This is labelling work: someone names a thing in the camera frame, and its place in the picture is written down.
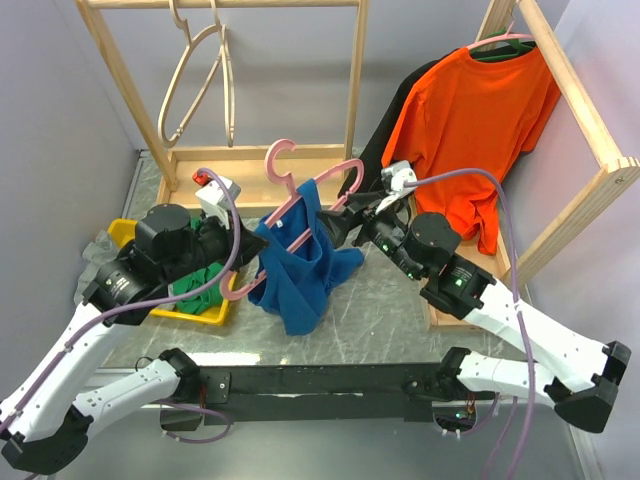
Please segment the blue tank top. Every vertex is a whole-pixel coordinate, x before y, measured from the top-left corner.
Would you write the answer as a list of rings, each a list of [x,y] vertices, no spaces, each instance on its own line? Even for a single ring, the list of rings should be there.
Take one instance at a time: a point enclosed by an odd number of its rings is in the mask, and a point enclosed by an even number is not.
[[[266,278],[248,293],[249,301],[279,316],[289,336],[311,333],[325,314],[331,292],[364,263],[358,248],[337,250],[324,225],[317,185],[310,179],[298,188],[301,199],[282,217],[279,226],[261,219],[255,233],[266,239],[259,269]]]

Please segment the wooden clothes rack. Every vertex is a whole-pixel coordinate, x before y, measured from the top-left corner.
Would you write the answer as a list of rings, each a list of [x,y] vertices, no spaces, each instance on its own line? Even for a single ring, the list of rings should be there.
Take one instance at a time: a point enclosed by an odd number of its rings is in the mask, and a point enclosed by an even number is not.
[[[459,253],[556,321],[603,341],[639,316],[639,5],[569,1],[556,25],[517,5],[561,90],[534,150],[504,180],[494,256]]]
[[[243,214],[285,196],[262,162],[280,138],[343,153],[281,171],[303,181],[352,155],[369,5],[365,1],[216,1],[227,26],[236,96],[227,146],[219,28],[210,1],[80,1],[77,10],[143,142],[125,214],[159,203],[198,205],[201,166],[237,181]]]

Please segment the green hanger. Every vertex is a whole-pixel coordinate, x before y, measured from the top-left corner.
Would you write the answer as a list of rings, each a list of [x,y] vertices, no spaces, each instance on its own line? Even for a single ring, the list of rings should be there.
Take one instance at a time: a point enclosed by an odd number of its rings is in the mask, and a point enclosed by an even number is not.
[[[536,47],[534,37],[530,34],[514,33],[512,31],[513,25],[514,21],[512,21],[508,27],[490,34],[486,39],[469,45],[467,49],[471,57],[484,63],[497,63],[518,58],[532,51]],[[505,43],[505,46],[485,50],[485,47],[491,46],[491,43],[488,41],[489,38],[504,35],[507,35],[508,39],[498,40],[498,43]]]

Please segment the right wooden clothes rack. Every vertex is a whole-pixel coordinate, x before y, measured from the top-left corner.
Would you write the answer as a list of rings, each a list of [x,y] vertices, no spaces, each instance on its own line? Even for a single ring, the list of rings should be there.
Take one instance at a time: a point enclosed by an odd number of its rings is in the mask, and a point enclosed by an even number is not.
[[[569,1],[556,25],[517,5],[561,90],[534,150],[504,180],[494,256],[459,253],[556,321],[603,341],[639,316],[639,5]]]

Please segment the black shirt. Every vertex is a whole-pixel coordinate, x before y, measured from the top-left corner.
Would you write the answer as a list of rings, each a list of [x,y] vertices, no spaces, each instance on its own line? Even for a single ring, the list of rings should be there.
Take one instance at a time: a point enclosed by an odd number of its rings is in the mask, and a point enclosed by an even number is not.
[[[441,60],[443,60],[443,57],[421,65],[411,72],[398,86],[391,102],[382,116],[382,119],[364,149],[358,155],[358,158],[364,165],[364,177],[357,189],[358,192],[371,192],[382,189],[382,182],[380,179],[380,172],[382,169],[381,157],[387,143],[389,142],[391,133],[397,123],[409,92],[414,84]]]

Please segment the grey shirt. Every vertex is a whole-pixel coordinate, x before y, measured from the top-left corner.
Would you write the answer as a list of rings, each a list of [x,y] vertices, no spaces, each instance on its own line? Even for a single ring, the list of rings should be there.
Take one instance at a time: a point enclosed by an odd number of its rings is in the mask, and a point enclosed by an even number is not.
[[[85,268],[77,281],[77,287],[73,297],[75,305],[79,305],[82,302],[82,294],[89,283],[95,278],[98,270],[106,263],[113,261],[119,251],[120,248],[115,244],[112,236],[105,230],[101,230],[96,238],[85,247],[82,252]]]

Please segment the yellow plastic tray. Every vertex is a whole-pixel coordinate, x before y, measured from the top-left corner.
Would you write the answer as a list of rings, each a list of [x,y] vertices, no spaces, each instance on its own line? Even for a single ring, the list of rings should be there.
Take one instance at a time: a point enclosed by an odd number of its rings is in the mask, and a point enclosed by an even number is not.
[[[119,249],[123,248],[127,243],[134,239],[136,223],[136,220],[121,218],[115,219],[111,222],[107,232]],[[212,306],[200,315],[182,313],[176,309],[166,310],[162,308],[155,308],[151,310],[150,315],[204,325],[221,326],[225,323],[229,314],[230,304],[231,302],[228,299],[224,299],[219,306]]]

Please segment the pink hanger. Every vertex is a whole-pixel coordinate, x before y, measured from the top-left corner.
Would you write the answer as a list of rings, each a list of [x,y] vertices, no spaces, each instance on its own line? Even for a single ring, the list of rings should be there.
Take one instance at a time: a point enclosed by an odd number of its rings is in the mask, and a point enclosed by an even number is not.
[[[472,51],[472,50],[479,49],[480,47],[484,47],[494,43],[500,43],[500,42],[509,43],[509,42],[520,41],[520,40],[533,41],[535,39],[535,37],[531,34],[513,32],[512,29],[514,24],[515,24],[515,21],[512,20],[511,23],[506,27],[503,33],[499,35],[489,36],[482,40],[476,41],[475,43],[468,45],[467,49],[469,51]]]
[[[275,141],[266,151],[266,155],[264,158],[264,169],[267,179],[275,185],[284,185],[287,188],[289,193],[289,197],[287,200],[280,205],[277,209],[275,209],[271,215],[264,221],[264,224],[267,228],[273,227],[281,217],[287,213],[300,199],[301,196],[297,191],[297,187],[295,184],[293,174],[288,171],[283,174],[279,174],[276,171],[276,158],[279,154],[283,152],[292,152],[295,153],[296,149],[299,148],[302,150],[300,157],[303,160],[313,159],[313,160],[321,160],[328,159],[330,154],[343,153],[344,147],[340,145],[300,145],[297,146],[294,141],[289,139],[279,139]],[[338,198],[336,203],[330,207],[331,211],[337,210],[339,207],[343,206],[346,203],[346,200],[350,195],[352,195],[355,190],[361,185],[362,180],[364,178],[364,164],[358,158],[352,158],[348,160],[342,160],[341,162],[327,168],[326,170],[320,172],[315,178],[314,182],[317,186],[319,186],[322,182],[329,179],[332,175],[337,174],[339,172],[343,172],[349,169],[356,170],[356,178],[351,187]],[[245,285],[244,287],[238,290],[231,290],[229,286],[229,281],[232,277],[232,273],[228,272],[223,276],[220,281],[220,293],[224,296],[225,299],[230,301],[236,301],[246,296],[249,292],[251,292],[254,288],[256,288],[262,281],[266,279],[266,273],[264,271],[260,272],[257,277]]]

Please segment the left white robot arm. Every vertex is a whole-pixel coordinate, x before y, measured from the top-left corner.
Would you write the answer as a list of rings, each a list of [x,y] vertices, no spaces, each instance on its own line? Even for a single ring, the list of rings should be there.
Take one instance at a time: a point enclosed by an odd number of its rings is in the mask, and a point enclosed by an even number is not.
[[[83,293],[64,333],[25,382],[1,403],[1,454],[16,470],[51,475],[73,462],[89,440],[147,403],[195,400],[199,366],[182,350],[91,392],[84,387],[113,349],[168,302],[175,281],[213,263],[237,269],[267,241],[237,214],[204,215],[162,204],[136,222],[134,236],[104,264]]]

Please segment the middle beige wooden hanger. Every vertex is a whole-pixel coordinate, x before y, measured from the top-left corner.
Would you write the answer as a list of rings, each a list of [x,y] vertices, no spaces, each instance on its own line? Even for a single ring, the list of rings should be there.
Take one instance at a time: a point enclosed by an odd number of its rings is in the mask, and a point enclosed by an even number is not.
[[[220,58],[223,72],[224,123],[227,146],[232,147],[235,140],[236,96],[232,60],[229,48],[227,26],[220,20],[217,2],[210,1],[214,24],[219,28]]]

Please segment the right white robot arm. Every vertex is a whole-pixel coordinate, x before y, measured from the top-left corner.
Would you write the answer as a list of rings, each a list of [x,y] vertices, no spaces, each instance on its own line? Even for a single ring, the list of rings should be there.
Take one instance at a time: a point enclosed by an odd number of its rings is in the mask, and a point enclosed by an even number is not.
[[[408,278],[421,280],[420,295],[441,313],[488,331],[533,360],[493,358],[451,348],[436,373],[415,386],[442,401],[472,392],[495,392],[551,407],[570,425],[603,432],[630,360],[624,344],[586,338],[530,304],[515,300],[507,286],[457,254],[461,237],[444,215],[423,213],[407,223],[404,201],[384,210],[372,195],[356,195],[343,211],[322,210],[317,219],[333,246],[356,230],[354,245],[375,245]]]

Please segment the back wooden clothes rack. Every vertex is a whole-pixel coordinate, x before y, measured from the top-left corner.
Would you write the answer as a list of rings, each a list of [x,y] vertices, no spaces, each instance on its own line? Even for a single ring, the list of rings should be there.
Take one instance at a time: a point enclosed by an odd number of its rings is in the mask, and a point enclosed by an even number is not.
[[[352,155],[369,5],[365,1],[216,1],[227,26],[236,96],[227,146],[219,28],[210,1],[80,1],[77,10],[143,142],[125,214],[159,203],[198,205],[201,166],[237,181],[243,214],[285,196],[262,162],[280,138],[343,153],[281,171],[303,181]]]

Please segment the orange t-shirt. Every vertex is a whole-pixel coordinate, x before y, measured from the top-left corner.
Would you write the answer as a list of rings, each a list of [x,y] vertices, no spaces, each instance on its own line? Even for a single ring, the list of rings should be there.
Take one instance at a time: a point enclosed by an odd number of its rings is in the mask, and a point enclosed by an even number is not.
[[[408,161],[419,179],[480,168],[504,180],[519,155],[531,152],[560,97],[540,52],[490,63],[458,49],[411,88],[381,164]],[[479,252],[497,251],[498,194],[482,175],[461,175],[419,187],[419,212],[446,216]]]

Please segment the green shirt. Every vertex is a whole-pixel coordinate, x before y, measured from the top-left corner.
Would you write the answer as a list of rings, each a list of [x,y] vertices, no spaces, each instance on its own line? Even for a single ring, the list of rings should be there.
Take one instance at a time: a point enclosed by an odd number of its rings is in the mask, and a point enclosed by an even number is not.
[[[220,263],[213,263],[206,268],[176,280],[171,284],[171,293],[177,296],[200,288],[215,278],[222,270],[222,267],[223,265]],[[214,284],[198,295],[178,301],[175,309],[181,313],[200,315],[209,308],[221,306],[223,300],[224,297],[220,294],[219,286]]]

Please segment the pink hanger under orange shirt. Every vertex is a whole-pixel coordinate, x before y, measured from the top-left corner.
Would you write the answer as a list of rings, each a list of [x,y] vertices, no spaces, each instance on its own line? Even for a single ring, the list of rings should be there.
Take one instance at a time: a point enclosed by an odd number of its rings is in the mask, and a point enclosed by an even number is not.
[[[475,43],[468,45],[467,49],[469,51],[472,51],[472,50],[479,49],[480,47],[484,47],[494,43],[500,43],[500,42],[509,43],[509,42],[520,41],[520,40],[533,41],[535,39],[535,37],[531,34],[513,32],[512,29],[514,24],[515,24],[515,21],[512,20],[511,23],[506,27],[503,33],[499,35],[489,36],[482,40],[476,41]]]

